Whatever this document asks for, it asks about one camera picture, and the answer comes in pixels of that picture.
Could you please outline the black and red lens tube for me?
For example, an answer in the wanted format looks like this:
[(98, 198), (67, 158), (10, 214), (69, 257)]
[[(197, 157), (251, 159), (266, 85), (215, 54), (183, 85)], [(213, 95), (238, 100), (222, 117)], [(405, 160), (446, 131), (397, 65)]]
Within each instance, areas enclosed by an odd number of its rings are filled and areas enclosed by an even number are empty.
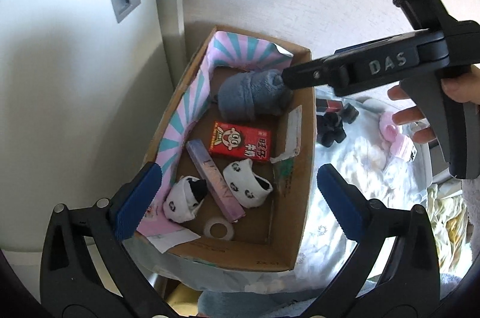
[(336, 113), (346, 124), (352, 124), (360, 112), (350, 103), (343, 104), (339, 100), (327, 100), (316, 98), (316, 113)]

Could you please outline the panda sock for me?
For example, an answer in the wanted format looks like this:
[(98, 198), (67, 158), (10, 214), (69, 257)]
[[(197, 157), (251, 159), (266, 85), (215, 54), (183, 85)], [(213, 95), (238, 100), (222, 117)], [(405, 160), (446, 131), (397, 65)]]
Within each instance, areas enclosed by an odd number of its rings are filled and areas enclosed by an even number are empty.
[(234, 161), (223, 169), (224, 180), (244, 208), (258, 208), (273, 192), (269, 180), (253, 171), (253, 161)]
[(192, 221), (207, 194), (206, 180), (193, 176), (182, 177), (169, 191), (163, 203), (163, 213), (168, 220), (177, 224)]

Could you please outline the grey fluffy sock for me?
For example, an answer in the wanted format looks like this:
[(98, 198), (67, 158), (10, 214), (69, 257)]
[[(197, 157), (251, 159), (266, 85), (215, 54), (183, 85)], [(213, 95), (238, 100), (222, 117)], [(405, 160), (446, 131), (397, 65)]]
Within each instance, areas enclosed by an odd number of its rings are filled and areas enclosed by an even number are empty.
[(228, 77), (216, 103), (226, 121), (253, 122), (259, 116), (281, 116), (293, 98), (279, 70), (244, 72)]

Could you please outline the red milk carton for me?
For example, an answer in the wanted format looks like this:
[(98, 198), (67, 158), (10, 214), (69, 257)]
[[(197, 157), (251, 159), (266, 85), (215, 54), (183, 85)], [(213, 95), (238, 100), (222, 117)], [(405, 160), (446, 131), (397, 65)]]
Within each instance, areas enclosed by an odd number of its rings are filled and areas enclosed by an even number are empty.
[(215, 122), (208, 151), (215, 156), (269, 162), (271, 146), (270, 130)]

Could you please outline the clear tape roll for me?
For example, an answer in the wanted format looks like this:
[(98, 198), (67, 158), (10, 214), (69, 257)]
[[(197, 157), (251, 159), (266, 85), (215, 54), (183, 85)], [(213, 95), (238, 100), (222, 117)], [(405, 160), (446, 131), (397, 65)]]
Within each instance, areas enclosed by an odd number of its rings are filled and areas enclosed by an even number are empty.
[(218, 216), (210, 218), (205, 223), (203, 235), (209, 239), (231, 241), (234, 236), (234, 229), (231, 223)]

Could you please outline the purple long cosmetic box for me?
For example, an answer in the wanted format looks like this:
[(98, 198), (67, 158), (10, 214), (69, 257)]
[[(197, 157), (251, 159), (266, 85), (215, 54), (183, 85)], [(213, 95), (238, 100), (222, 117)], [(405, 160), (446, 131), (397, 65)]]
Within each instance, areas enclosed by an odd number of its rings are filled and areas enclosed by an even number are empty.
[(193, 139), (188, 141), (185, 144), (185, 149), (200, 177), (207, 182), (208, 190), (224, 218), (230, 223), (235, 223), (243, 218), (246, 215), (243, 207), (233, 196), (202, 140)]

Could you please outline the black hair scrunchie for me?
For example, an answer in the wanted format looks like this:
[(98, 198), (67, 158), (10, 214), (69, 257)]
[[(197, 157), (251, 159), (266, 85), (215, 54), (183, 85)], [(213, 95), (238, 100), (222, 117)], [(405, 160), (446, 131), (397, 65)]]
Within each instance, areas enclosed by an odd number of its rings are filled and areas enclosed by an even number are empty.
[(337, 113), (326, 113), (316, 116), (316, 141), (324, 147), (340, 144), (346, 138), (343, 120)]

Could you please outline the white floral patterned small box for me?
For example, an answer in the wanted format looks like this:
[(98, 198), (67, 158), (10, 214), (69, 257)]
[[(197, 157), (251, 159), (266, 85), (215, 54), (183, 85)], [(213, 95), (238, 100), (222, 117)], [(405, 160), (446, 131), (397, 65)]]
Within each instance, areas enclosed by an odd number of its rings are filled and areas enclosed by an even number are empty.
[(415, 159), (416, 159), (416, 154), (417, 154), (417, 150), (416, 150), (416, 147), (413, 146), (408, 154), (406, 155), (406, 161), (407, 162), (413, 162)]

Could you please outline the white round cotton pad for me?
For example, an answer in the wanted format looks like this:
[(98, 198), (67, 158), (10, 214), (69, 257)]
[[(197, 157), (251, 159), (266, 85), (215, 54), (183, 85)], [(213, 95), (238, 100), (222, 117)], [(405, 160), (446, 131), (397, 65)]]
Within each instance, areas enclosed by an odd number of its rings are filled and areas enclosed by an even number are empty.
[(360, 137), (354, 141), (354, 147), (355, 157), (365, 169), (374, 172), (382, 172), (385, 169), (386, 154), (377, 144), (371, 144), (368, 139)]

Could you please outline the floral light blue cloth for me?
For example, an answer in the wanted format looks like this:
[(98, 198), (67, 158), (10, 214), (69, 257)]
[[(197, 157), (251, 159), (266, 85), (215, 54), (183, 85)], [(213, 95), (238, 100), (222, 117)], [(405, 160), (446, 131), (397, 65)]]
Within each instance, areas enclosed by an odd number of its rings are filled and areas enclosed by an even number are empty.
[(380, 121), (395, 108), (366, 99), (360, 116), (347, 128), (346, 140), (315, 147), (314, 178), (307, 220), (293, 269), (248, 272), (156, 253), (151, 269), (194, 290), (254, 294), (294, 293), (326, 287), (366, 235), (371, 204), (410, 210), (426, 204), (432, 182), (431, 156), (425, 145), (408, 144), (413, 161), (393, 156)]

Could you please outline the cardboard box with pink lining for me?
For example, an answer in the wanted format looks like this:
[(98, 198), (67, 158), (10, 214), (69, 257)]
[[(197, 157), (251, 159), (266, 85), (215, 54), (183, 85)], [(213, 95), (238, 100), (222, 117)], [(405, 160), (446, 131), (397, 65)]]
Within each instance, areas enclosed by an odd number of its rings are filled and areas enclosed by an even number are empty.
[(277, 116), (223, 117), (216, 95), (236, 74), (312, 59), (298, 44), (216, 26), (197, 48), (145, 155), (162, 183), (134, 235), (135, 253), (214, 269), (284, 272), (297, 260), (316, 141), (315, 92), (300, 89)]

